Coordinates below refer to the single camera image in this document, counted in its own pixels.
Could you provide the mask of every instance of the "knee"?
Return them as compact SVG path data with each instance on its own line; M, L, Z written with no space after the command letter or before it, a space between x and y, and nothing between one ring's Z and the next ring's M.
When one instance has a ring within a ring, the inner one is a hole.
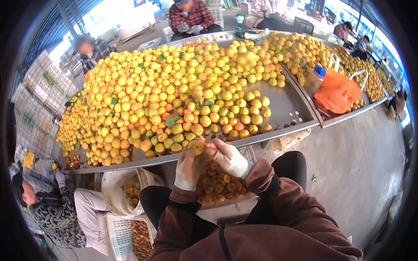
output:
M211 26L208 27L207 31L209 33L221 32L222 31L222 27L220 25L213 24L213 25L211 25Z
M139 194L139 200L141 204L144 205L147 202L152 202L153 199L158 198L158 194L160 194L161 186L148 186L141 190Z
M85 200L85 196L84 196L85 191L86 191L86 189L83 189L83 188L77 188L74 191L74 203L75 204L79 203L80 201Z
M292 158L296 162L306 162L305 156L300 151L288 151L282 156Z
M184 39L184 38L186 38L187 36L186 35L182 35L182 34L174 34L172 37L171 37L171 40L172 41L177 41L177 40L181 40L181 39Z

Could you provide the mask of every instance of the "white bucket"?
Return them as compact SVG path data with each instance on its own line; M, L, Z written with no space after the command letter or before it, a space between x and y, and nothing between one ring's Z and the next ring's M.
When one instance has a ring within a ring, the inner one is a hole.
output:
M165 185L162 178L142 168L105 172L102 179L102 194L107 208L113 214L122 218L134 219L144 213L141 202L138 202L136 207L131 207L126 196L128 181L135 180L139 180L140 190L147 186Z

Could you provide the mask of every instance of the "hat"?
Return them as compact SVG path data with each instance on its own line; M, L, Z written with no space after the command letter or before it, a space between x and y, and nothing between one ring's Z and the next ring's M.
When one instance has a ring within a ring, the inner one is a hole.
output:
M188 2L189 0L174 0L174 3L176 4L176 6L187 4Z
M80 46L85 41L90 42L92 46L96 44L96 40L93 37L87 34L82 34L82 35L77 35L76 37L74 37L73 41L71 41L71 47L76 53L79 53Z
M351 31L353 31L353 26L351 25L350 22L345 22L344 24L347 26L348 29L350 29Z

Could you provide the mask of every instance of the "red plaid shirt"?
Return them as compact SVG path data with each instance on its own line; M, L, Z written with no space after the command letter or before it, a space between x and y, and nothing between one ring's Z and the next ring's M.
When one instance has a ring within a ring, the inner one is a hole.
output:
M191 28L194 25L201 25L203 30L214 24L212 14L208 7L201 0L192 0L195 5L195 9L189 12L189 16L178 9L174 4L170 7L170 27L174 33L178 33L177 26L180 22L186 22Z

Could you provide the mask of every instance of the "stainless steel table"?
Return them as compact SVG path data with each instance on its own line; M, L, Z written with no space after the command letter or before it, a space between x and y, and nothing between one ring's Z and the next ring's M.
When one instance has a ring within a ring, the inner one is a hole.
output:
M174 41L168 43L168 45L173 45L175 47L181 47L183 42L191 42L196 40L201 40L207 38L207 43L217 42L220 47L228 46L233 40L238 40L233 36L233 31L229 32L218 32L218 33L209 33L205 35L198 35L183 39L180 41ZM267 142L271 139L281 137L293 132L298 132L303 129L311 128L320 124L319 119L317 118L316 113L312 109L313 107L308 103L308 100L304 96L301 89L295 84L292 80L290 74L283 70L283 74L286 76L286 85L284 88L279 88L277 86L271 86L267 81L257 81L254 84L248 84L243 88L244 91L254 91L259 89L261 96L266 96L270 99L269 108L271 109L271 116L269 118L263 119L263 124L268 123L272 126L272 132L259 134L251 136L245 139L239 139L231 142L236 147L248 146L251 144ZM285 124L291 124L293 120L296 120L296 125L290 125L290 127L284 128ZM83 158L87 159L83 149L78 150L76 148L76 153L84 154ZM167 162L176 161L180 157L178 154L166 154L159 155L156 158L146 159L144 152L139 149L134 149L131 162L122 163L118 165L111 166L101 166L101 167L90 167L82 168L79 170L66 170L65 174L84 174L84 173L95 173L95 172L105 172L113 170L124 170L129 168L137 167L147 167L153 165L160 165Z

